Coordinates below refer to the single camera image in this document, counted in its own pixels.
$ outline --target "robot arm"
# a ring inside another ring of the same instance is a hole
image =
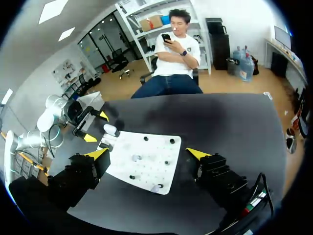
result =
[[[86,117],[91,114],[109,121],[103,111],[97,111],[88,106],[83,110],[78,101],[65,100],[57,95],[50,95],[45,102],[46,110],[37,121],[38,130],[30,131],[17,136],[12,131],[7,133],[4,150],[5,182],[9,185],[13,180],[13,159],[17,151],[27,148],[48,147],[58,148],[63,144],[64,138],[60,127],[56,125],[57,119],[62,118],[75,126],[73,134],[87,142],[96,142],[97,139],[81,131]]]
[[[13,181],[13,168],[15,154],[28,148],[48,147],[58,148],[63,143],[63,135],[55,121],[64,116],[65,106],[69,101],[51,95],[45,102],[46,110],[37,121],[38,130],[29,131],[21,136],[9,131],[5,139],[4,149],[4,175],[5,184],[8,186]]]

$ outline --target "wooden floor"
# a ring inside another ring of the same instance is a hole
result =
[[[124,76],[119,79],[119,72],[104,73],[102,82],[93,88],[94,91],[100,91],[102,98],[106,100],[129,99],[132,94],[141,86],[140,76],[149,71],[143,60],[133,61],[127,66],[131,71],[130,77]],[[242,82],[239,78],[230,76],[227,71],[215,70],[212,68],[212,74],[209,76],[207,70],[200,71],[199,86],[204,93],[253,93],[262,94],[270,92],[273,97],[277,113],[281,120],[283,130],[291,126],[293,118],[293,109],[291,104],[292,88],[286,79],[276,77],[271,70],[259,67],[260,74],[253,77],[252,82]],[[287,168],[285,193],[288,191],[294,177],[299,169],[303,157],[303,142],[298,141],[297,151],[289,154],[287,151]]]

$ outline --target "glass wall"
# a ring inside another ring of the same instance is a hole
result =
[[[105,64],[106,61],[103,59],[99,52],[99,49],[93,43],[88,34],[79,42],[79,47],[88,58],[91,65],[95,68],[95,70],[97,72],[102,72],[101,66]]]
[[[100,21],[78,43],[83,53],[98,72],[114,67],[112,52],[122,50],[129,62],[138,59],[135,47],[129,42],[113,12]]]

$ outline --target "wristwatch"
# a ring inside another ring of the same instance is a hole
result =
[[[182,54],[180,54],[181,56],[185,56],[187,54],[187,52],[184,50]]]

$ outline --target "white t-shirt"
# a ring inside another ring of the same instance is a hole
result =
[[[187,34],[185,38],[178,38],[175,36],[173,32],[161,33],[156,38],[156,49],[154,51],[155,54],[159,52],[165,52],[165,51],[178,54],[176,52],[173,52],[171,49],[169,49],[163,44],[164,40],[162,38],[162,34],[168,34],[170,35],[172,41],[178,41],[181,44],[181,46],[186,50],[186,52],[192,55],[198,61],[198,64],[200,64],[201,53],[200,53],[199,43],[197,42],[197,40],[195,40],[194,38],[192,38],[191,36]],[[182,63],[167,62],[167,61],[158,59],[156,62],[156,66],[157,66],[157,69],[155,70],[153,76],[157,76],[157,75],[170,76],[173,74],[186,74],[186,75],[189,75],[191,78],[193,78],[192,70]]]

